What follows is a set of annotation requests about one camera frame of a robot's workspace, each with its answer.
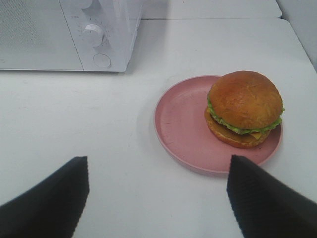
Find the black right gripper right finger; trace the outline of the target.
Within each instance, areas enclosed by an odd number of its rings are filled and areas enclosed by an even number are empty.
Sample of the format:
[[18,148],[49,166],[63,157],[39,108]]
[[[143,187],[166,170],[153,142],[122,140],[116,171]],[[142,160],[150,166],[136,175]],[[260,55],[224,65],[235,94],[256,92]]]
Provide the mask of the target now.
[[232,155],[226,190],[243,237],[317,236],[317,204],[248,158]]

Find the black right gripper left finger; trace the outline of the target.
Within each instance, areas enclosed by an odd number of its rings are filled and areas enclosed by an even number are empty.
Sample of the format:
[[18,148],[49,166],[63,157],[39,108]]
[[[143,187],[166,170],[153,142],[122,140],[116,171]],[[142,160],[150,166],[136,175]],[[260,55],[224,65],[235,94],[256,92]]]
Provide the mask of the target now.
[[88,158],[75,157],[0,207],[2,238],[70,238],[89,194]]

